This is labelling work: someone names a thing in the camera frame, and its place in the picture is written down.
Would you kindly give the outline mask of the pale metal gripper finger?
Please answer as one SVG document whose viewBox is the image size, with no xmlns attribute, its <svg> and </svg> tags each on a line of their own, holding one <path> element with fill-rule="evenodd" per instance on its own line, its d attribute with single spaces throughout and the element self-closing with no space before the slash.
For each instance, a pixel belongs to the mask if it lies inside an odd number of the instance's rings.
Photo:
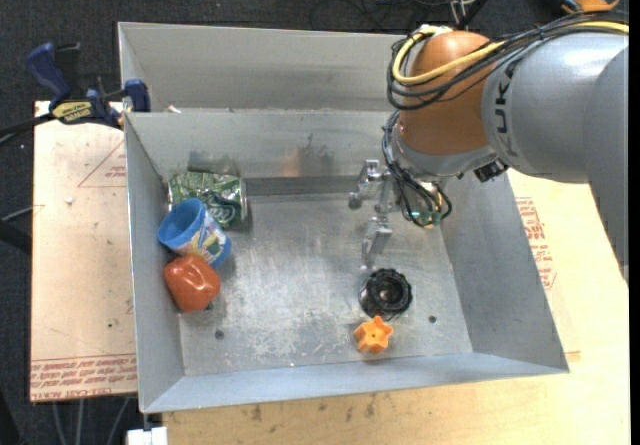
<svg viewBox="0 0 640 445">
<path fill-rule="evenodd" d="M 375 259 L 384 252 L 392 236 L 392 228 L 387 217 L 371 217 L 361 241 L 360 267 L 372 269 Z"/>
<path fill-rule="evenodd" d="M 359 209 L 365 200 L 373 199 L 384 181 L 385 172 L 381 168 L 380 161 L 378 159 L 366 159 L 357 176 L 355 188 L 349 193 L 349 208 Z"/>
</svg>

